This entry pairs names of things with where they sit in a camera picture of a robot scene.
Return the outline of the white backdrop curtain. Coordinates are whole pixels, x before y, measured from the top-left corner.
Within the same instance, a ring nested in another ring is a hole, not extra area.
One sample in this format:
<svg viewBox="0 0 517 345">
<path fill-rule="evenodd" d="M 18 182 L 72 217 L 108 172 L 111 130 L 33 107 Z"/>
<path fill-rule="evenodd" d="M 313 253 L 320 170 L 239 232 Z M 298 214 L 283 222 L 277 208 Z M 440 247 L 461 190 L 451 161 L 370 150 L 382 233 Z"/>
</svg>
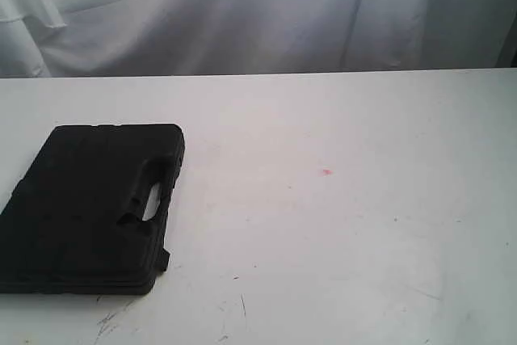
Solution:
<svg viewBox="0 0 517 345">
<path fill-rule="evenodd" d="M 4 78 L 478 68 L 516 0 L 1 0 Z"/>
</svg>

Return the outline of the black plastic tool case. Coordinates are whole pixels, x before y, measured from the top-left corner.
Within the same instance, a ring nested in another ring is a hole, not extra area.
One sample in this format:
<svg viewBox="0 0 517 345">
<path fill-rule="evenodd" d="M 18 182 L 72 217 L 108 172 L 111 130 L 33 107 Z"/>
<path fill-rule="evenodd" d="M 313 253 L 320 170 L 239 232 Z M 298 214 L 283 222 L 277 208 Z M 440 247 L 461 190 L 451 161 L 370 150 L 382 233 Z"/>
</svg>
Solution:
<svg viewBox="0 0 517 345">
<path fill-rule="evenodd" d="M 55 127 L 2 210 L 2 293 L 148 293 L 184 151 L 176 124 Z"/>
</svg>

